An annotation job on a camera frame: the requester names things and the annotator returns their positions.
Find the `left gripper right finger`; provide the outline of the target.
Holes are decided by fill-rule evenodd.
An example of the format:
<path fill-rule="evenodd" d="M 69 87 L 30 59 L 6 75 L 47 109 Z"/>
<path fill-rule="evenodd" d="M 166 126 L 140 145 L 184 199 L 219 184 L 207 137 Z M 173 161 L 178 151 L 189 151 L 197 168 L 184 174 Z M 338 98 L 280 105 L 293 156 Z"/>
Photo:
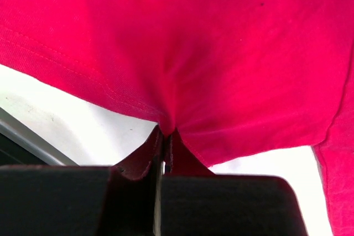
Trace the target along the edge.
<path fill-rule="evenodd" d="M 184 145 L 165 143 L 162 235 L 306 235 L 298 201 L 282 178 L 216 175 Z"/>

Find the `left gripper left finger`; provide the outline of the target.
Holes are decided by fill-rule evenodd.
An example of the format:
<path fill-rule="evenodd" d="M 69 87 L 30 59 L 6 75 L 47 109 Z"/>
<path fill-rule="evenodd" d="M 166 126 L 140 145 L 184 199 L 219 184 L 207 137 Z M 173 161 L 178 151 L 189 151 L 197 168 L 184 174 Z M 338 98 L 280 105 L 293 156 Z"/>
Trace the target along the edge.
<path fill-rule="evenodd" d="M 160 235 L 163 135 L 113 166 L 1 166 L 2 235 Z"/>

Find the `red t shirt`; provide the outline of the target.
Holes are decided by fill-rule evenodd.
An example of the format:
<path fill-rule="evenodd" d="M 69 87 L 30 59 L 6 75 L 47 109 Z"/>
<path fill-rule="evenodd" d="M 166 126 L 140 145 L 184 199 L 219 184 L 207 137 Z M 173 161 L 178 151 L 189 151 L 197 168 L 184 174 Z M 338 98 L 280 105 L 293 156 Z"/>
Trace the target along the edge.
<path fill-rule="evenodd" d="M 310 145 L 353 234 L 353 0 L 1 0 L 1 64 L 177 130 L 207 167 Z"/>

